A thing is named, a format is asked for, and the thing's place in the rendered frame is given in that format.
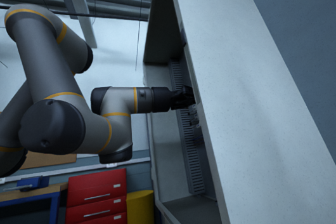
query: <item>yellow bin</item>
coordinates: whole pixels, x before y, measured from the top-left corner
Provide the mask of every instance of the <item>yellow bin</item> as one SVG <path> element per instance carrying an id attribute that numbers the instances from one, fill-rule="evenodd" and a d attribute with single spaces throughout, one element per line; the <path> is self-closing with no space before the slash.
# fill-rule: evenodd
<path id="1" fill-rule="evenodd" d="M 140 190 L 127 194 L 127 224 L 154 224 L 154 200 L 152 190 Z"/>

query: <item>red drawer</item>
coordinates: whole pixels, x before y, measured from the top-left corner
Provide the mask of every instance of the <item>red drawer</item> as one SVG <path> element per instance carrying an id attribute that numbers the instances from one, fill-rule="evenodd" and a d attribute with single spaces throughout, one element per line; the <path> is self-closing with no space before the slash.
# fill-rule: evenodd
<path id="1" fill-rule="evenodd" d="M 65 223 L 87 222 L 104 216 L 123 213 L 126 212 L 126 210 L 126 196 L 83 206 L 74 206 L 72 208 L 67 208 L 67 212 L 65 213 Z"/>
<path id="2" fill-rule="evenodd" d="M 102 217 L 95 220 L 80 222 L 80 224 L 127 224 L 127 214 L 119 213 L 116 215 Z"/>
<path id="3" fill-rule="evenodd" d="M 83 190 L 68 191 L 67 208 L 105 201 L 127 194 L 126 183 L 103 185 Z"/>
<path id="4" fill-rule="evenodd" d="M 126 169 L 114 169 L 69 178 L 68 192 L 82 190 L 86 188 L 99 187 L 108 184 L 126 184 Z"/>

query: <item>white wall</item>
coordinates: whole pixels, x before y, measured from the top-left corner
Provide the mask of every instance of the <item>white wall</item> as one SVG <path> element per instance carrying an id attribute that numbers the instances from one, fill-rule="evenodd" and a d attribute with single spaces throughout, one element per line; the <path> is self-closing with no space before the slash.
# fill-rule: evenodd
<path id="1" fill-rule="evenodd" d="M 6 10 L 0 10 L 0 20 L 4 20 Z M 68 27 L 84 38 L 77 20 L 69 16 L 59 16 Z M 93 63 L 89 70 L 77 74 L 75 79 L 90 106 L 91 91 L 102 86 L 143 86 L 143 53 L 147 33 L 147 22 L 96 18 L 93 29 L 98 48 L 93 49 Z M 139 48 L 136 68 L 136 52 Z M 0 111 L 25 81 L 25 74 L 16 44 L 0 28 Z M 148 149 L 145 115 L 132 115 L 133 151 Z"/>

